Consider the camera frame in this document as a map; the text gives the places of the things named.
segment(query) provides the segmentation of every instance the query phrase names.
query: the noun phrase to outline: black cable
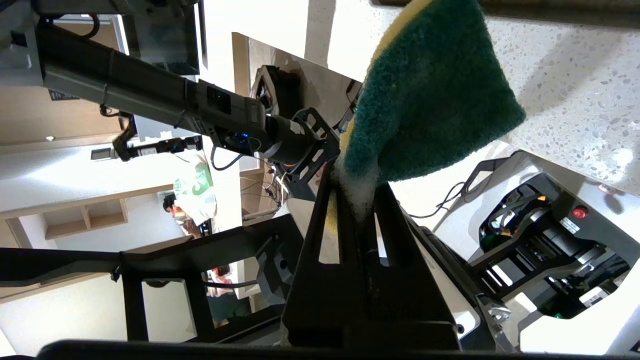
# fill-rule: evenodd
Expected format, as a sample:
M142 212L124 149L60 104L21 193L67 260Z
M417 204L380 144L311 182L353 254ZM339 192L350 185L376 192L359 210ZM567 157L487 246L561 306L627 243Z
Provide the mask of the black cable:
M503 229L505 226L505 220L507 219L507 214L509 214L509 212L505 213L502 218L500 219L500 228L499 229Z
M270 172L270 174L271 174L271 182L264 191L269 194L269 197L271 197L273 201L275 201L279 209L280 206L282 206L282 199L280 199L280 196L279 196L282 191L282 184L276 181L275 171L273 173Z
M268 162L268 161L266 161L265 159L262 159L262 158L256 158L256 159L258 159L258 160L262 161L262 162L263 162L265 165L267 165L269 168L271 167L271 164L269 164L269 162Z
M244 187L244 188L240 189L240 191L241 191L241 192L243 192L243 191L245 191L245 190L247 190L247 189L249 189L249 188L253 188L254 186L256 186L256 185L258 185L258 184L260 184L260 185L262 185L262 184L269 184L269 186L268 186L268 187L263 188L263 189L268 189L268 188L269 188L269 187L271 187L271 185L272 185L272 184L270 184L270 183L269 183L269 181L256 181L256 182L254 182L253 184L251 184L251 185L249 185L249 186L247 186L247 187Z
M528 203L532 202L533 200L536 200L540 196L542 196L542 194L536 193L535 195L531 195L531 196L525 197L523 199L520 199L520 200L518 200L516 202L513 202L513 203L505 206L504 208L494 212L489 218L486 219L486 226L489 229L492 229L493 227L491 226L491 223L494 220L497 220L500 216L502 216L499 226L500 226L500 228L504 227L503 220L507 217L507 213L509 211L513 211L513 209L519 208L520 206L526 206L526 205L528 205Z
M108 108L106 105L101 104L100 105L100 115L104 116L104 117L116 117L120 114L120 112L118 111L117 113L112 113L111 112L111 108Z
M453 192L453 190L454 190L456 187L458 187L458 186L460 186L460 185L463 185L464 183L465 183L464 181L460 181L459 183L457 183L457 184L455 184L454 186L452 186L452 187L451 187L451 189L449 190L449 192L447 193L447 196L445 196L445 197L444 197L444 200L443 200L441 203L439 203L438 205L436 205L436 207L437 207L437 208L436 208L436 211L432 212L432 213L431 213L431 214L429 214L429 215L424 215L424 216L421 216L421 217L416 216L416 215L411 215L411 214L409 214L409 216L410 216L410 217L412 217L412 218L430 218L430 217L432 217L433 215L437 214L437 213L438 213L438 211L440 211L441 209L443 209L445 204L447 204L448 202L450 202L450 201L452 201L453 199L457 198L457 197L458 197L458 195L460 195L460 193L462 192L462 189L460 189L460 190L459 190L455 195L453 195L451 198L449 198L449 196L451 195L451 193Z
M229 164L227 164L227 165L225 165L225 166L223 166L223 167L217 167L217 166L216 166L216 163L215 163L215 162L214 162L214 160L213 160L213 159L214 159L214 156L215 156L215 154L216 154L216 147L217 147L217 146L215 146L215 145L214 145L213 149L211 149L211 166L212 166L214 169L216 169L217 171L224 171L224 170L226 170L226 169L230 168L233 164L235 164L238 160L240 160L240 158L242 158L242 157L244 156L244 155L240 154L240 155L236 156L236 158L235 158L235 159L233 159Z
M276 204L278 204L278 202L276 200L273 200L273 198L270 197L269 195L262 195L262 194L259 194L259 193L242 193L242 194L240 194L240 196L244 196L244 195L254 195L254 196L259 196L259 197L266 197L266 198L271 199L271 201L275 202Z
M83 39L90 39L94 37L98 33L98 31L100 31L100 19L98 19L98 15L91 13L89 14L89 16L91 17L91 20L93 20L93 27L88 34L80 36Z
M190 163L190 161L185 160L185 159L181 158L180 156L177 156L177 155L176 155L176 154L174 154L174 153L172 153L172 154L173 154L176 158L178 158L178 159L180 159L180 160L184 161L185 163Z
M222 282L210 282L210 281L204 282L205 286L208 286L210 288L219 288L219 289L238 289L238 288L244 288L245 286L256 285L257 283L258 283L258 280L239 282L237 284L224 284Z
M361 89L362 89L362 84L360 85L360 88L358 88L358 91L356 92L356 98L358 97L358 92L360 92ZM345 115L347 115L347 112L349 112L349 110L351 110L353 108L353 106L355 105L354 101L356 100L356 98L351 100L351 98L349 97L348 93L345 92L344 94L346 95L347 100L349 101L349 106L347 107L347 110L344 110L344 113L338 119L338 122L335 123L335 125L331 127L333 130L337 130L338 129L338 127L340 126L340 122L342 122L342 119L344 119Z

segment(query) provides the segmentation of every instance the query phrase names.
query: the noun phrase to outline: label sticker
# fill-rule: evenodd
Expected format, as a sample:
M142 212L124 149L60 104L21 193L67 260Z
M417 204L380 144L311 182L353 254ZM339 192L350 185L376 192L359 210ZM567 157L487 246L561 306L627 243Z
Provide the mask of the label sticker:
M49 96L51 97L51 101L60 101L60 100L78 100L80 99L77 96L67 95L59 91L49 89Z
M302 130L302 126L300 126L299 123L292 121L291 125L289 126L291 128L291 131L293 131L296 134L304 134L304 130Z
M566 217L560 220L560 225L564 226L564 228L569 230L569 232L572 234L575 234L578 232L578 230L580 230L580 227L578 227L578 225L574 224Z
M138 151L138 154L140 154L140 156L144 156L144 155L153 155L153 154L157 154L158 152L156 151L156 148L154 147L149 147L147 149L140 149Z

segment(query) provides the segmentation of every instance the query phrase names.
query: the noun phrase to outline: green scouring pad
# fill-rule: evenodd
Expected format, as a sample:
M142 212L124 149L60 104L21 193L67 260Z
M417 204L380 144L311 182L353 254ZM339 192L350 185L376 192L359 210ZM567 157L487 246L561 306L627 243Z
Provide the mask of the green scouring pad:
M477 0L414 0L374 53L333 176L363 218L379 184L448 167L524 118Z

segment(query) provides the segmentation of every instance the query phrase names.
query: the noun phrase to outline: terrazzo countertop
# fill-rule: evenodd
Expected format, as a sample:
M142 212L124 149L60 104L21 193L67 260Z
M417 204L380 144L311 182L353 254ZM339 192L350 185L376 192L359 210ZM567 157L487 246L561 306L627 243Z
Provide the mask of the terrazzo countertop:
M224 0L205 6L207 45L216 54L230 51L230 32L237 31L359 81L401 11L370 0ZM264 19L272 20L269 26ZM640 195L640 31L498 17L488 17L487 26L527 111L524 124L504 140ZM209 81L233 89L231 60L210 56L209 65Z

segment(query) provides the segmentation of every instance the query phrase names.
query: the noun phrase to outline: white plastic bag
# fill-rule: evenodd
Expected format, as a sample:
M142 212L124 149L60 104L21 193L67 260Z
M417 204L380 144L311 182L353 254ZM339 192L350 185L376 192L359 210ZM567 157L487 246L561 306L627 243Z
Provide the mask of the white plastic bag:
M201 156L194 156L191 161L191 172L179 177L173 183L175 204L200 225L216 216L218 208L209 164Z

